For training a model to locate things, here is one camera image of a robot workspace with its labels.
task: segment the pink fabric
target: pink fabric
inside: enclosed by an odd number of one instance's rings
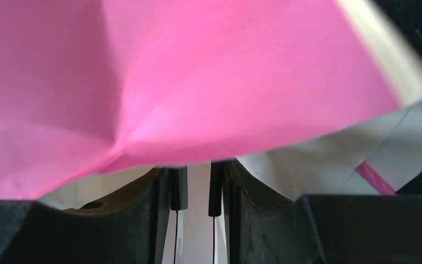
[[[0,199],[399,105],[332,0],[0,0]]]
[[[360,164],[356,169],[356,172],[365,179],[376,191],[384,195],[395,195],[396,192],[392,187],[385,182],[382,177],[372,169],[366,162]]]

